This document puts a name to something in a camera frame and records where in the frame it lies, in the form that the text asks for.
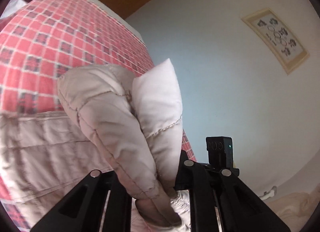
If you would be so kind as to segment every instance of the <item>stitched seam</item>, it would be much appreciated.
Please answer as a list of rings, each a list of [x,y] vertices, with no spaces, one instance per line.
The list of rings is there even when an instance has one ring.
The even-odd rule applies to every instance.
[[[29,120],[24,120],[24,119],[21,119],[19,118],[18,121],[19,122],[29,122],[29,121],[39,121],[39,122],[44,122],[44,121],[49,121],[49,120],[54,120],[54,119],[64,119],[64,118],[69,118],[68,116],[62,116],[62,117],[53,117],[53,118],[50,118],[50,119],[41,119],[41,118],[33,118],[33,119],[29,119]]]
[[[138,216],[136,216],[133,220],[131,220],[131,223],[133,223],[137,218]]]
[[[146,139],[149,139],[150,137],[156,136],[156,135],[158,135],[160,132],[165,131],[165,130],[171,128],[172,126],[176,125],[176,124],[181,120],[181,118],[182,118],[182,115],[180,115],[179,119],[176,120],[174,123],[166,126],[165,128],[159,129],[159,130],[156,131],[155,133],[152,133],[152,134],[148,135],[148,136],[146,137]]]
[[[101,171],[107,170],[106,172],[112,171],[112,169],[110,170],[109,167],[104,167],[104,168],[102,168],[102,169],[100,169],[100,170],[101,170]],[[84,179],[85,177],[86,177],[86,175],[85,175],[85,176],[81,176],[81,177],[79,177],[79,178],[71,179],[71,180],[69,180],[68,182],[64,182],[64,183],[62,183],[62,184],[55,185],[55,186],[53,186],[53,187],[49,187],[49,188],[47,188],[47,189],[39,190],[39,191],[37,191],[37,192],[32,192],[32,193],[30,193],[30,194],[28,194],[28,195],[25,195],[25,196],[23,196],[23,197],[13,198],[12,201],[15,201],[15,202],[17,202],[17,203],[28,202],[28,201],[30,201],[30,200],[37,199],[37,198],[39,198],[39,197],[42,197],[42,196],[45,196],[45,195],[50,194],[50,193],[52,193],[52,192],[55,192],[55,191],[57,191],[57,190],[59,190],[59,189],[65,188],[66,186],[72,185],[72,184],[74,184],[74,183],[77,183],[77,184],[78,184],[78,183],[79,183],[82,179]],[[47,193],[44,193],[44,194],[41,194],[41,193],[40,193],[40,192],[43,192],[44,190],[49,190],[49,189],[53,189],[53,190],[51,190],[51,191],[49,191],[49,192],[47,192]],[[31,199],[26,199],[26,200],[23,201],[24,198],[30,197],[30,196],[35,196],[35,197],[34,197],[34,198],[31,198]]]
[[[182,204],[178,204],[177,202],[172,202],[172,204],[178,206],[178,207],[182,207],[183,209],[187,210],[187,211],[190,211],[190,209],[184,207]]]
[[[109,68],[109,66],[106,65],[106,67],[107,67],[108,70],[114,75],[115,79],[121,84],[121,81],[119,81],[119,79],[116,77],[115,73]],[[59,91],[59,93],[61,94],[61,96],[63,97],[63,99],[66,101],[65,97],[64,97],[63,94],[60,92],[60,90],[58,90],[58,91]],[[114,94],[116,94],[116,95],[118,95],[118,96],[126,96],[126,94],[121,95],[121,94],[115,93],[115,92],[112,91],[112,90],[108,90],[108,91],[105,91],[105,92],[102,92],[102,93],[99,93],[99,94],[95,94],[95,95],[89,97],[86,101],[84,101],[84,103],[83,103],[82,105],[80,105],[79,108],[76,108],[76,109],[74,109],[74,110],[80,111],[92,98],[97,97],[97,96],[102,95],[102,94],[106,94],[106,93],[114,93]]]
[[[24,149],[26,149],[26,148],[33,148],[33,147],[39,147],[39,146],[49,147],[49,146],[54,146],[54,145],[57,145],[57,146],[58,146],[58,145],[65,144],[65,143],[81,143],[81,142],[91,142],[91,141],[90,141],[90,140],[84,140],[84,141],[66,141],[66,142],[57,143],[57,144],[32,145],[32,146],[21,147],[21,148],[17,148],[17,147],[11,148],[11,147],[9,147],[8,150],[20,151],[20,150],[24,150]]]
[[[97,137],[98,137],[98,139],[100,140],[101,144],[103,144],[102,141],[101,141],[101,139],[100,139],[100,136],[99,136],[98,133],[97,133],[97,131],[96,131],[94,128],[92,128],[92,127],[83,119],[83,117],[80,115],[80,112],[79,112],[79,111],[74,110],[73,108],[70,107],[68,101],[66,101],[66,99],[64,98],[64,96],[62,95],[62,93],[60,92],[60,90],[58,90],[58,92],[61,94],[62,98],[64,99],[64,101],[65,101],[65,103],[68,105],[68,107],[69,107],[70,109],[72,109],[73,111],[76,111],[76,112],[77,112],[78,125],[80,126],[79,117],[81,117],[81,119],[91,128],[91,130],[95,132],[95,134],[97,135]],[[150,191],[150,190],[153,190],[156,185],[154,185],[152,188],[150,188],[150,189],[149,189],[148,191],[146,191],[146,192],[143,191],[143,190],[136,184],[136,182],[125,172],[125,170],[124,170],[124,169],[122,168],[122,166],[116,161],[116,159],[115,159],[114,156],[110,153],[110,151],[109,151],[106,147],[105,147],[105,149],[106,149],[106,150],[108,151],[108,153],[113,157],[114,161],[116,162],[116,164],[118,164],[118,166],[122,169],[122,171],[130,178],[130,180],[137,186],[137,188],[141,190],[141,192],[140,192],[138,195],[144,194],[147,198],[149,198],[149,197],[146,195],[146,192],[148,192],[148,191]]]
[[[120,85],[122,86],[123,88],[123,85],[122,85],[122,81],[119,80],[119,78],[116,76],[115,74],[115,71],[114,69],[112,68],[111,64],[106,64],[105,67],[113,74],[113,76],[115,77],[115,79],[120,83]],[[129,94],[126,93],[126,90],[124,89],[124,95],[122,96],[125,96],[127,98],[127,101],[130,103],[132,101],[132,96],[131,96],[131,93],[130,93],[130,90],[129,90]]]
[[[99,134],[97,133],[97,130],[94,129],[92,126],[90,126],[90,125],[83,119],[83,117],[80,115],[80,112],[78,112],[78,114],[79,114],[79,117],[81,117],[81,119],[82,119],[82,120],[91,128],[91,130],[96,134],[97,138],[100,140],[101,144],[103,145],[103,142],[101,141],[100,136],[99,136]],[[150,189],[147,190],[147,191],[143,191],[143,190],[137,185],[137,183],[126,173],[126,171],[125,171],[125,170],[123,169],[123,167],[118,163],[118,161],[116,161],[116,159],[114,158],[113,154],[108,150],[108,148],[107,148],[107,147],[104,147],[104,148],[105,148],[105,149],[108,151],[108,153],[112,156],[113,160],[116,162],[116,164],[118,164],[118,166],[119,166],[119,167],[121,168],[121,170],[126,174],[126,176],[129,177],[130,180],[137,186],[137,188],[141,190],[141,192],[139,193],[139,195],[142,194],[142,193],[145,194],[146,192],[148,192],[148,191],[150,191],[150,190],[153,190],[153,189],[155,188],[156,185],[154,185],[152,188],[150,188]]]
[[[80,108],[78,109],[73,109],[70,104],[67,102],[67,100],[65,99],[64,95],[61,93],[60,89],[58,89],[58,93],[59,95],[63,98],[64,102],[68,105],[69,109],[71,109],[72,111],[76,112],[77,113],[77,124],[80,126],[80,122],[79,122],[79,111],[91,100],[91,98],[93,97],[96,97],[96,96],[99,96],[99,95],[102,95],[102,94],[106,94],[106,93],[113,93],[117,96],[121,96],[121,97],[124,97],[126,96],[125,94],[124,95],[120,95],[120,94],[117,94],[117,93],[114,93],[113,91],[107,91],[107,92],[103,92],[103,93],[100,93],[100,94],[97,94],[97,95],[94,95],[94,96],[91,96],[90,98],[88,98],[88,100],[83,104],[81,105]]]
[[[183,200],[179,194],[178,194],[178,199],[190,207],[190,204],[188,202],[186,202],[185,200]]]
[[[17,123],[17,128],[18,128],[18,130],[19,130],[19,133],[21,133],[19,123]],[[19,147],[21,146],[21,142],[20,142],[20,141],[17,141],[17,144],[18,144]],[[23,174],[23,180],[26,182],[27,187],[28,187],[28,189],[29,189],[29,192],[33,193],[33,191],[35,191],[36,189],[35,189],[35,187],[28,181],[28,179],[26,178],[26,177],[27,177],[27,173],[26,173],[26,163],[25,163],[25,161],[23,160],[23,157],[22,157],[22,155],[21,155],[21,152],[19,152],[19,156],[18,156],[18,157],[20,158],[21,163],[22,163],[22,164],[21,164],[21,165],[22,165],[22,170],[21,170],[21,172],[22,172],[22,174]]]

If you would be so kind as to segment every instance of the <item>framed picture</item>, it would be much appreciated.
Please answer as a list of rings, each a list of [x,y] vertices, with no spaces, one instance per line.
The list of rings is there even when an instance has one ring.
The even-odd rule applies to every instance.
[[[269,8],[242,20],[268,45],[288,75],[309,57],[298,38]]]

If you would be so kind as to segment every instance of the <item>white cloth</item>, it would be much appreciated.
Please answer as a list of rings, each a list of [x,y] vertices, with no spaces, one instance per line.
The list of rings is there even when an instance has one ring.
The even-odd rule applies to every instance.
[[[3,13],[1,14],[0,19],[9,17],[11,14],[15,13],[26,4],[27,2],[25,2],[24,0],[10,0]]]
[[[310,194],[295,192],[267,203],[291,232],[299,232],[320,201],[320,184]]]

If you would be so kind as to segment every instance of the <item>pink quilt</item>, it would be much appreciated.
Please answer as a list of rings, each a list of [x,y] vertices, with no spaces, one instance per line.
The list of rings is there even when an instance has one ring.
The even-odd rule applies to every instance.
[[[152,68],[145,45],[88,0],[33,0],[0,21],[0,111],[63,110],[57,78],[72,67],[113,63],[140,76]],[[182,149],[195,160],[185,134]],[[0,200],[15,225],[30,227],[0,177]]]

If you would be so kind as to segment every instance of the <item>bed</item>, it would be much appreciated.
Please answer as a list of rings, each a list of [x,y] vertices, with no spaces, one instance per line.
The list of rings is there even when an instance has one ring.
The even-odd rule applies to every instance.
[[[0,111],[63,110],[56,80],[72,67],[113,63],[140,76],[153,62],[140,34],[98,0],[33,0],[0,21]],[[182,149],[194,154],[185,134]],[[29,224],[0,177],[0,201],[20,231]]]

